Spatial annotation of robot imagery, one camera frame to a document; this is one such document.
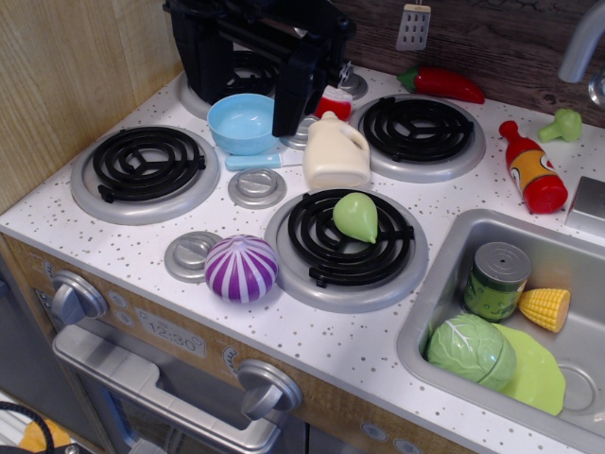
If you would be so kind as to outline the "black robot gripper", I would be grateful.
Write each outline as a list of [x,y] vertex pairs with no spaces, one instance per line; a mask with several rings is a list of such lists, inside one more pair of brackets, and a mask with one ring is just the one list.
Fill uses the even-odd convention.
[[337,86],[346,44],[356,33],[329,1],[165,1],[189,86],[203,101],[220,100],[233,78],[233,43],[278,62],[272,134],[293,135]]

